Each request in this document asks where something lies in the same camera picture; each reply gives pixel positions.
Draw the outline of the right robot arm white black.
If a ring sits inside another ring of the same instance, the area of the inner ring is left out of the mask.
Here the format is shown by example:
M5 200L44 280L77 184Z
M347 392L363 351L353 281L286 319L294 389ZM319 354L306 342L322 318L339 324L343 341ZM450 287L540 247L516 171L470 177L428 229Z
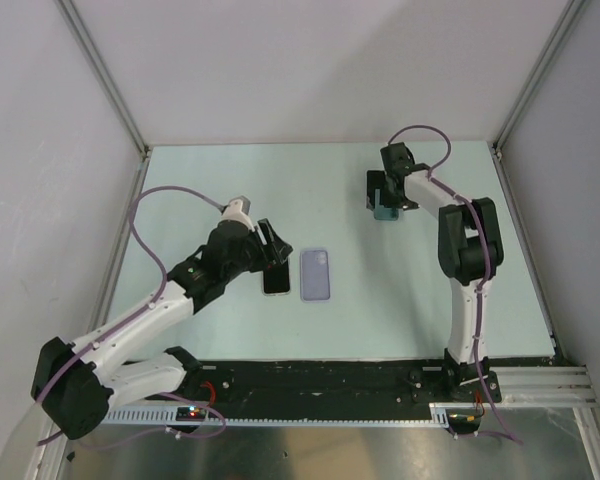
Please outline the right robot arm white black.
M367 208L377 220L424 209L437 221L437 255L451 288L451 332L439 372L415 369L408 382L416 401L470 402L481 383L495 383L483 339L491 281L504 260L497 209L470 200L415 161L403 143L380 149L383 168L366 173Z

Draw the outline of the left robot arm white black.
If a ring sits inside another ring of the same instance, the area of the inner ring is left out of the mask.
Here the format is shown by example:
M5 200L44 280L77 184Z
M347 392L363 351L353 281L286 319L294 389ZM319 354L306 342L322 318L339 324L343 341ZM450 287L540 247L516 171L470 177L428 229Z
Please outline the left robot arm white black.
M220 298L238 276L283 265L292 251L266 219L253 228L220 221L206 244L165 271L158 290L126 317L71 342L49 340L38 357L32 398L71 440L89 434L111 410L137 400L194 399L203 384L203 365L185 348L169 347L144 361L132 361L132 354Z

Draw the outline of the purple phone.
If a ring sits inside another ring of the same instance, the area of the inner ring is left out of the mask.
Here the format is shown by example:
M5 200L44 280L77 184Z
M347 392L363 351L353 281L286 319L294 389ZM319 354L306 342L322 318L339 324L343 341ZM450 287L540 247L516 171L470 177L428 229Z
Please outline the purple phone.
M305 302L326 302L331 298L329 255L326 249L301 252L300 296Z

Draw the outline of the teal phone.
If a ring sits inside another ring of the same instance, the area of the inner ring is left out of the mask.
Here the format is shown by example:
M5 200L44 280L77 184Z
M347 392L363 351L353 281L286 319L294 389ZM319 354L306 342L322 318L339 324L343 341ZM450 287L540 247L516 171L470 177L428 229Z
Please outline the teal phone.
M400 211L396 208L385 207L381 203L381 190L374 190L374 205L372 208L373 217L377 221L397 221L400 218Z

